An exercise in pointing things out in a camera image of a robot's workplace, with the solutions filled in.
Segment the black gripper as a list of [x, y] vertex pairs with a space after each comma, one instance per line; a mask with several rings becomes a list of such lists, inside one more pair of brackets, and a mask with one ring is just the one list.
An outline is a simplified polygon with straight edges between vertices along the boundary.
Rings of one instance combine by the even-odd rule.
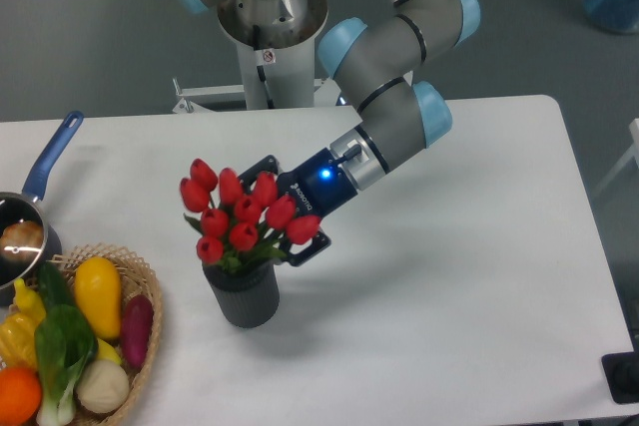
[[[277, 178], [280, 194], [293, 198], [300, 215], [313, 214], [324, 218], [357, 196], [357, 190], [337, 165], [332, 152], [324, 148], [295, 169], [282, 173], [278, 159], [267, 155], [249, 167], [238, 178], [244, 193], [249, 195], [260, 173], [270, 173]], [[301, 266], [331, 245], [331, 239], [320, 229], [306, 245], [295, 251], [295, 245], [283, 233], [278, 250], [284, 254], [273, 264], [287, 263]]]

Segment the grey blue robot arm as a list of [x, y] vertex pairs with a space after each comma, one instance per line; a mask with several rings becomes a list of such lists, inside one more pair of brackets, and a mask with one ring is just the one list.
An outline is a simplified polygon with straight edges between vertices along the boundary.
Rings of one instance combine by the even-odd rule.
[[326, 0], [180, 1], [194, 13], [217, 13], [237, 48], [248, 109], [311, 106], [322, 65], [360, 117], [287, 173], [273, 157], [242, 174], [193, 163], [181, 194], [200, 234], [198, 257], [205, 270], [230, 274], [269, 261], [304, 263], [328, 245], [325, 216], [450, 130], [438, 92], [407, 76], [480, 23], [477, 0], [391, 0], [393, 16], [374, 28], [356, 18], [328, 27]]

